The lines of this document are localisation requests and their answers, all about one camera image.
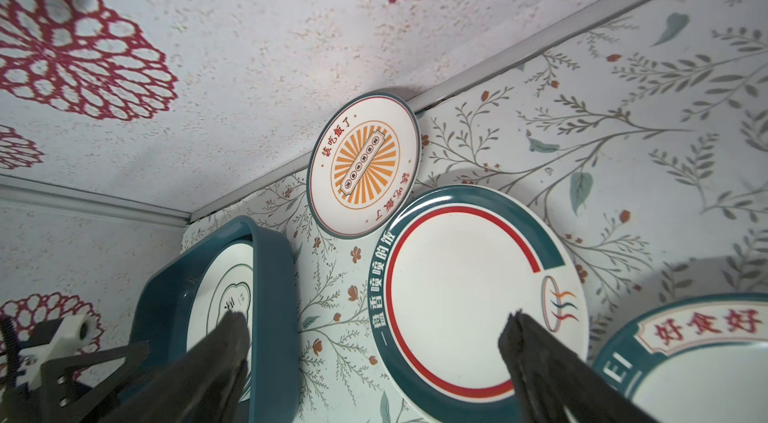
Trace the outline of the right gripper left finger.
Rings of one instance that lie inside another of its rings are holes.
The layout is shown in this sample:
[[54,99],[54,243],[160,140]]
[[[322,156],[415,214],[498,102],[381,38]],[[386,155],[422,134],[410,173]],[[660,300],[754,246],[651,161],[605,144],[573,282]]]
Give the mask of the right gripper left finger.
[[107,422],[231,422],[247,376],[250,333],[245,316],[227,312],[216,328]]

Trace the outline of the orange sunburst plate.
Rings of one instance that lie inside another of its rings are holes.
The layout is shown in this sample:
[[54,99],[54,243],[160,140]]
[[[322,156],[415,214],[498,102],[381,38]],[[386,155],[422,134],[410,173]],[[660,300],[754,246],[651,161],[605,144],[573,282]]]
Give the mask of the orange sunburst plate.
[[309,160],[308,206],[340,239],[366,236],[392,217],[411,191],[421,131],[413,110],[389,93],[368,93],[338,110]]

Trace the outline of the green rim plate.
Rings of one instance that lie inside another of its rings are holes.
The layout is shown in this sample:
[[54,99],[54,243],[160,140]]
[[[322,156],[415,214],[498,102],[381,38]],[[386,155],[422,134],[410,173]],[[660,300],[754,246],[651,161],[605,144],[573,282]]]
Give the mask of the green rim plate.
[[630,321],[593,368],[659,422],[767,419],[767,297],[691,298]]
[[588,308],[572,258],[549,226],[508,195],[437,188],[380,236],[368,275],[371,330],[388,376],[426,420],[521,420],[498,349],[516,312],[587,355]]

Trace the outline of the white cloud emblem plate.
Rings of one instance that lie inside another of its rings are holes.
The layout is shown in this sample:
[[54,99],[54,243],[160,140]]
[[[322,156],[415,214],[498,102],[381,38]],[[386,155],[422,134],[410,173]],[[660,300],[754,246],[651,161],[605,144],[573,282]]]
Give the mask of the white cloud emblem plate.
[[253,246],[238,241],[212,260],[198,286],[187,328],[186,349],[212,332],[229,312],[241,313],[252,330]]

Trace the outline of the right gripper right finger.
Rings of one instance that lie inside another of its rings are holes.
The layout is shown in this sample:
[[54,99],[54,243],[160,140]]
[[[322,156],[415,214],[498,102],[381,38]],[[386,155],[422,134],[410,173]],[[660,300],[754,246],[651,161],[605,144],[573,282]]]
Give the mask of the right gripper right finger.
[[508,316],[498,348],[525,422],[652,422],[530,315]]

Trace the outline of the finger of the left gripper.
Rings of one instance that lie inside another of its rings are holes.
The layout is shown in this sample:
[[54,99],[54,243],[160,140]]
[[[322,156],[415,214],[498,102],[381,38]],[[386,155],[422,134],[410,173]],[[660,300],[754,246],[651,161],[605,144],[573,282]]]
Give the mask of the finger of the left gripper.
[[[139,342],[47,361],[41,366],[41,422],[102,422],[120,406],[119,394],[139,379],[149,352],[149,345]],[[112,362],[119,366],[95,386],[75,378],[81,370]]]

